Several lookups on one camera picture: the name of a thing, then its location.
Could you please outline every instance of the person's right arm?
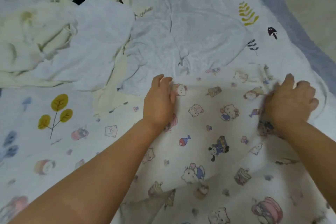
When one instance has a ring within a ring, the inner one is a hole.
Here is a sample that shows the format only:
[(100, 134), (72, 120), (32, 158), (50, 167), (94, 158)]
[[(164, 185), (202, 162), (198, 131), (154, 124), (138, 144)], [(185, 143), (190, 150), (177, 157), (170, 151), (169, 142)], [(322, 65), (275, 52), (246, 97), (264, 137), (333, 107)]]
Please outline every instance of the person's right arm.
[(336, 209), (336, 142), (307, 121), (319, 102), (309, 82), (294, 86), (292, 74), (267, 96), (265, 113), (288, 141), (329, 205)]

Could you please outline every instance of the hand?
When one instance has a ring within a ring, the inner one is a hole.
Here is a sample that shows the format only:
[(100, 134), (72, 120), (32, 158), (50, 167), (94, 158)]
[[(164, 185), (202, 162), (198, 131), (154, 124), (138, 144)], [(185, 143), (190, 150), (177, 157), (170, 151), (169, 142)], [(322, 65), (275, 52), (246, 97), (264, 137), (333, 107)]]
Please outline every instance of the hand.
[(294, 76), (287, 74), (282, 85), (265, 99), (265, 114), (280, 133), (286, 124), (306, 123), (319, 105), (309, 82), (300, 81), (295, 89), (293, 86)]
[(160, 74), (153, 78), (152, 86), (145, 97), (143, 119), (160, 132), (173, 119), (176, 93), (170, 92), (173, 78)]

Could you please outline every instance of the yellow fern print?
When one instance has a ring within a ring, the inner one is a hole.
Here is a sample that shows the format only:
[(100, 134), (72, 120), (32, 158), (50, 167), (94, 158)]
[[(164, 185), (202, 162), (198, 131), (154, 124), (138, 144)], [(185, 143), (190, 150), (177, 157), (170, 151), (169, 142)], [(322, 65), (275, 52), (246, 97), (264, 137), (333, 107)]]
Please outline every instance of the yellow fern print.
[(242, 17), (241, 21), (244, 22), (244, 26), (253, 25), (259, 19), (259, 16), (255, 16), (255, 12), (245, 1), (239, 3), (239, 15)]
[(70, 120), (71, 117), (72, 117), (72, 114), (73, 114), (72, 110), (71, 109), (66, 109), (63, 112), (61, 112), (61, 114), (59, 116), (59, 122), (57, 122), (55, 124), (56, 116), (57, 116), (58, 111), (61, 111), (62, 109), (64, 109), (67, 106), (68, 101), (69, 101), (69, 98), (68, 98), (67, 94), (60, 94), (56, 98), (54, 98), (54, 100), (51, 102), (50, 107), (53, 111), (56, 112), (52, 127), (49, 126), (50, 120), (51, 120), (51, 117), (49, 115), (44, 114), (44, 115), (41, 116), (41, 118), (39, 120), (39, 123), (38, 123), (38, 126), (37, 126), (38, 129), (45, 129), (45, 128), (51, 129), (50, 139), (51, 139), (51, 136), (53, 134), (53, 130), (57, 126), (57, 124), (60, 123), (60, 122), (65, 123), (68, 120)]

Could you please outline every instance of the floor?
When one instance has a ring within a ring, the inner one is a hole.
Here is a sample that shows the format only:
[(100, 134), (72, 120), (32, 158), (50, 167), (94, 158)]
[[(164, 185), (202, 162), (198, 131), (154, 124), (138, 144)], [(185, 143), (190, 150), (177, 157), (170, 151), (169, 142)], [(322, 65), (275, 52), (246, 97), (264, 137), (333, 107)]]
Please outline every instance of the floor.
[(315, 44), (336, 62), (335, 0), (286, 0)]

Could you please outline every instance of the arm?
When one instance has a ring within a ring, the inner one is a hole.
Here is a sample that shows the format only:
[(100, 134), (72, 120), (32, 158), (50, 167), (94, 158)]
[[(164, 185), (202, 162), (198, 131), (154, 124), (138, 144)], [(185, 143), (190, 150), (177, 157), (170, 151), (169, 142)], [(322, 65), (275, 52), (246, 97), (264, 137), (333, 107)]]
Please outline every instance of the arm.
[(173, 117), (176, 95), (169, 93), (171, 80), (155, 77), (145, 98), (143, 119), (34, 200), (10, 224), (109, 224), (146, 151)]
[(265, 112), (277, 132), (288, 141), (314, 180), (316, 186), (336, 209), (336, 142), (307, 123), (318, 106), (315, 89), (309, 82), (297, 83), (291, 74), (266, 98)]

